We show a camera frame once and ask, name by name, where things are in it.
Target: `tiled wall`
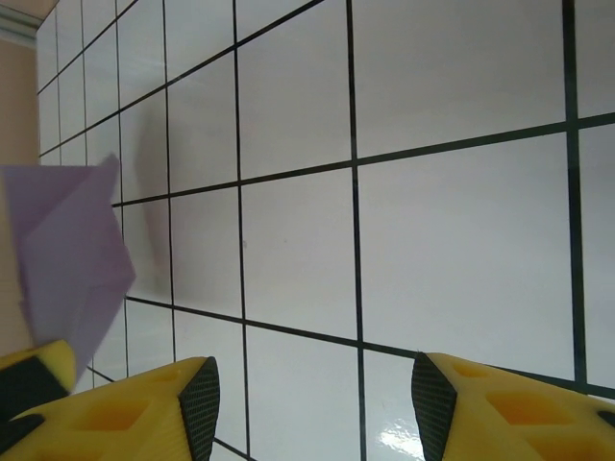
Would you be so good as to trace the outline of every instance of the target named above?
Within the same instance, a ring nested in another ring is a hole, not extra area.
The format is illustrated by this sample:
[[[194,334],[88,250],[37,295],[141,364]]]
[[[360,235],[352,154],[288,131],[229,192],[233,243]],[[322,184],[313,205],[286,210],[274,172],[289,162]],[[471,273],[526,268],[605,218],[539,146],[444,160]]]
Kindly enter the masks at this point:
[[[615,398],[613,16],[61,0],[41,163],[120,156],[137,270],[94,384],[215,355],[220,460],[421,459],[417,350]]]

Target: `purple paper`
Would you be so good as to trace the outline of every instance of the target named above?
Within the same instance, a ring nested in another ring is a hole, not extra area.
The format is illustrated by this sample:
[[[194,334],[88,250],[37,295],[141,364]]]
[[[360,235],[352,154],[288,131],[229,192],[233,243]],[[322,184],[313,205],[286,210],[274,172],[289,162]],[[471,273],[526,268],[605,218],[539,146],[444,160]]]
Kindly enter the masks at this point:
[[[135,280],[111,208],[118,170],[114,156],[96,167],[2,168],[34,342],[66,340],[77,376]]]

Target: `grid pattern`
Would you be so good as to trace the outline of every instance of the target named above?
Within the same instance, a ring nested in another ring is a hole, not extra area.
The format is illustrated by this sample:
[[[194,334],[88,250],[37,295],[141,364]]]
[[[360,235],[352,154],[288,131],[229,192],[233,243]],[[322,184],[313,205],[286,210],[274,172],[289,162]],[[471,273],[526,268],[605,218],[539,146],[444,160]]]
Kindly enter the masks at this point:
[[[418,350],[615,399],[615,9],[472,4],[61,0],[41,163],[119,155],[137,271],[79,389],[215,355],[218,460],[422,459]]]

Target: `black rubber pad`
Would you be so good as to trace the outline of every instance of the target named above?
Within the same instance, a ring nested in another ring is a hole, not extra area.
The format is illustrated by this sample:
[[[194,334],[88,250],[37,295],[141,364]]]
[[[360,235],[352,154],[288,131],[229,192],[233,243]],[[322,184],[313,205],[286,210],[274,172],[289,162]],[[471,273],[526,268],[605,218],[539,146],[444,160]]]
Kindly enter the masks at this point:
[[[220,409],[220,379],[215,358],[205,361],[179,400],[192,460],[208,461]]]
[[[0,455],[44,422],[42,415],[28,415],[12,421],[0,422]]]
[[[441,461],[451,431],[457,392],[430,358],[419,352],[412,369],[412,403],[425,461]]]
[[[37,357],[0,370],[0,422],[66,396],[68,391]]]
[[[615,427],[615,413],[613,413],[612,411],[599,411],[598,416],[600,416],[602,420],[611,427]]]

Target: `yellow plastic part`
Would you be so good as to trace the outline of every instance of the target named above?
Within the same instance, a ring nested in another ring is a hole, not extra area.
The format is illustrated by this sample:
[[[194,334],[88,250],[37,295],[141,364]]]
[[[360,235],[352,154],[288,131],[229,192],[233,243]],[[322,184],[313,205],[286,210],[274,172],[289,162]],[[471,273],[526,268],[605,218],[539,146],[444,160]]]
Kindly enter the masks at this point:
[[[429,359],[457,391],[446,461],[615,460],[615,405],[443,353]]]
[[[75,387],[75,354],[63,340],[54,341],[38,349],[29,349],[0,357],[0,370],[32,356],[38,357],[68,392]]]
[[[45,422],[0,461],[191,460],[178,395],[205,361],[189,358],[33,408],[19,417]]]

